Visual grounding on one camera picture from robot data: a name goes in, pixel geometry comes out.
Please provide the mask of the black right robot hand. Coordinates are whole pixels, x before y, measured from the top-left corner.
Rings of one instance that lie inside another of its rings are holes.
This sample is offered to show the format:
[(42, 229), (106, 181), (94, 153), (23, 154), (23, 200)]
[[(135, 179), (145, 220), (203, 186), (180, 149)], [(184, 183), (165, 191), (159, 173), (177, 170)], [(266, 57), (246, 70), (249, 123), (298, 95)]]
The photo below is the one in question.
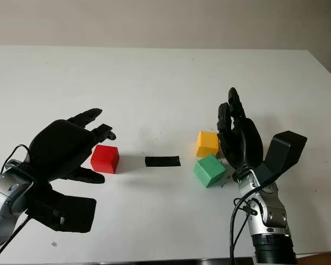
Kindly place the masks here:
[(228, 101), (218, 108), (217, 129), (224, 157), (234, 168), (232, 179), (238, 182), (262, 163), (263, 143), (255, 124), (246, 117), (234, 87), (228, 92)]

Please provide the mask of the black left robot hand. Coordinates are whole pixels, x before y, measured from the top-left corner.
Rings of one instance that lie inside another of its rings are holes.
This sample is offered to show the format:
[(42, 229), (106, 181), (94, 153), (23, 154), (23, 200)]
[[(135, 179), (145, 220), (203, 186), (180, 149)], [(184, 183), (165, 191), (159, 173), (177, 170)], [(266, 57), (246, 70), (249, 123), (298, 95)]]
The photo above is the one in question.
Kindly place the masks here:
[(106, 139), (116, 139), (112, 127), (106, 124), (93, 130), (86, 129), (86, 125), (101, 113), (101, 109), (92, 108), (69, 119), (53, 121), (33, 138), (24, 162), (38, 177), (48, 182), (68, 179), (92, 184), (104, 183), (103, 175), (82, 167), (97, 144)]

